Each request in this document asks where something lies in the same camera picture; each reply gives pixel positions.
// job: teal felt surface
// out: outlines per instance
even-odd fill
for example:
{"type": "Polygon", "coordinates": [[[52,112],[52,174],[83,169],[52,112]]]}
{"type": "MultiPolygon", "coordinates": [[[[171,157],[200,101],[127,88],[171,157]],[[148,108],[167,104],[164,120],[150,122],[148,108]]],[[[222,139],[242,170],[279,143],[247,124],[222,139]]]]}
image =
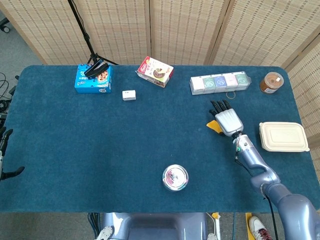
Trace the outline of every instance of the teal felt surface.
{"type": "Polygon", "coordinates": [[[245,71],[248,90],[229,103],[258,151],[293,192],[320,206],[320,188],[309,152],[267,152],[259,123],[300,123],[286,72],[263,66],[175,66],[161,88],[137,76],[135,65],[114,66],[111,93],[80,94],[77,66],[30,66],[21,74],[9,114],[13,128],[4,171],[25,166],[0,182],[2,212],[269,212],[253,192],[250,176],[234,163],[231,138],[206,124],[210,100],[225,93],[191,95],[192,76],[245,71]],[[268,72],[284,85],[260,91],[268,72]],[[122,91],[136,100],[123,101],[122,91]],[[180,192],[162,184],[171,164],[185,167],[189,183],[180,192]]]}

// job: round tin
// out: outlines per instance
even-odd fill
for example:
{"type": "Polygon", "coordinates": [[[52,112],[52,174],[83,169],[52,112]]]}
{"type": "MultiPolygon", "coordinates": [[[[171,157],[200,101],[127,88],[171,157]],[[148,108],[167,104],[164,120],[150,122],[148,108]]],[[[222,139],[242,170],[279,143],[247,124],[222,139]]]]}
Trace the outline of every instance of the round tin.
{"type": "Polygon", "coordinates": [[[188,172],[180,165],[170,165],[164,170],[162,181],[168,190],[172,192],[180,191],[188,184],[188,172]]]}

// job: sneaker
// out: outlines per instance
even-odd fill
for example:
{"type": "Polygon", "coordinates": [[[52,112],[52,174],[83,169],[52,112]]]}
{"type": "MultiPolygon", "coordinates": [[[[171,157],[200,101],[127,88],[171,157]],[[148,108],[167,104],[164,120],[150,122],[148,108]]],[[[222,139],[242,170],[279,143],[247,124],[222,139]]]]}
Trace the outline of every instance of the sneaker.
{"type": "Polygon", "coordinates": [[[272,240],[266,227],[259,218],[252,216],[249,219],[249,228],[255,240],[272,240]]]}

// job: blue box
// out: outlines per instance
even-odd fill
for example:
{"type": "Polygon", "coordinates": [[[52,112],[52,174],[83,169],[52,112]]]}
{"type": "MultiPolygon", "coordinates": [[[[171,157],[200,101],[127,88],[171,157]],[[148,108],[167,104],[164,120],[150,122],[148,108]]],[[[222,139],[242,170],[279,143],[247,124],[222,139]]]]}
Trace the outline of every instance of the blue box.
{"type": "Polygon", "coordinates": [[[88,79],[85,76],[85,71],[92,64],[79,64],[76,72],[74,88],[78,93],[81,94],[100,94],[100,93],[111,93],[111,82],[113,69],[109,64],[106,71],[101,73],[95,78],[88,79]]]}

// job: robot finger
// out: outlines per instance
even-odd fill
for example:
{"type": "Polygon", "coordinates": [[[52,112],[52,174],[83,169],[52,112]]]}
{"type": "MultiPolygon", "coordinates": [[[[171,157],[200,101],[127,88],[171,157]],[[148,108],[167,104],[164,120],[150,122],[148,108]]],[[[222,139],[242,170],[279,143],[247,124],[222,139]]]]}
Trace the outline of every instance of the robot finger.
{"type": "Polygon", "coordinates": [[[232,107],[230,106],[230,104],[227,100],[222,100],[222,101],[224,102],[226,109],[232,109],[232,107]]]}
{"type": "Polygon", "coordinates": [[[225,107],[225,105],[224,105],[221,101],[217,101],[217,103],[219,104],[219,106],[220,106],[220,108],[221,108],[222,111],[227,110],[226,107],[225,107]]]}
{"type": "Polygon", "coordinates": [[[212,116],[216,116],[217,112],[214,109],[210,109],[209,113],[212,114],[212,116]]]}
{"type": "Polygon", "coordinates": [[[219,107],[218,104],[216,103],[216,101],[210,101],[210,102],[212,103],[212,105],[214,106],[214,108],[215,108],[215,110],[216,110],[216,112],[217,112],[218,114],[222,112],[221,109],[220,109],[220,107],[219,107]]]}

